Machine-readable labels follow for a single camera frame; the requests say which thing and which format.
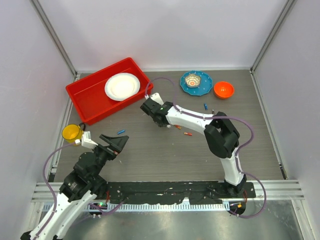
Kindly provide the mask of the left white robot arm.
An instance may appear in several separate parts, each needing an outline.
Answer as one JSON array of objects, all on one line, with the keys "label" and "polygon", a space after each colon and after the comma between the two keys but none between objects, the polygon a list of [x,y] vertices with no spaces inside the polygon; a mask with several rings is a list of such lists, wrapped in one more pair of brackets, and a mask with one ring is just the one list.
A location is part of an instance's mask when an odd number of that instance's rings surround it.
[{"label": "left white robot arm", "polygon": [[110,137],[101,134],[99,137],[106,145],[91,140],[88,131],[82,134],[80,140],[74,141],[74,145],[81,145],[90,151],[78,158],[58,194],[46,183],[53,196],[53,205],[37,227],[22,234],[22,240],[62,240],[85,207],[106,195],[107,181],[100,176],[100,172],[107,161],[114,160],[122,152],[129,136]]}]

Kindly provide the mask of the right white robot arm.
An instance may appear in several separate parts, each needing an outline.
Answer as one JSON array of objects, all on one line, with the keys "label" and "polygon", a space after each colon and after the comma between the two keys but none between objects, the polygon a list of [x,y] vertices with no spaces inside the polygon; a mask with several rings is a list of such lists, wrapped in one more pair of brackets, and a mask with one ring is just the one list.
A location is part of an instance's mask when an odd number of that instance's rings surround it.
[{"label": "right white robot arm", "polygon": [[247,177],[236,155],[240,134],[225,113],[201,114],[168,101],[160,104],[150,97],[140,109],[159,127],[178,125],[203,134],[209,150],[221,161],[226,193],[233,198],[243,193]]}]

